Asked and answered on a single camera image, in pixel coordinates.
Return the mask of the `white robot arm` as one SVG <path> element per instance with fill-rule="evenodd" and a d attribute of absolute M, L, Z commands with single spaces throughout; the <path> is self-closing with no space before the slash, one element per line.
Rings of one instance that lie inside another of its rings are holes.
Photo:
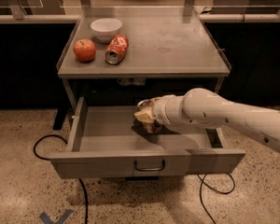
<path fill-rule="evenodd" d="M 147 124 L 215 129 L 226 125 L 280 153 L 280 111 L 229 101 L 203 88 L 145 100 L 134 113 Z"/>

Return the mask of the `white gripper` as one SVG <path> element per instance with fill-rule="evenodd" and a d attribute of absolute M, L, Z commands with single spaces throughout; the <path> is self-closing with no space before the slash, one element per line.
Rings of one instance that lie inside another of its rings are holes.
<path fill-rule="evenodd" d="M 144 123 L 153 123 L 155 120 L 164 126 L 177 126 L 184 124 L 183 118 L 183 97 L 165 95 L 152 98 L 152 109 L 143 109 L 134 113 L 135 118 Z"/>

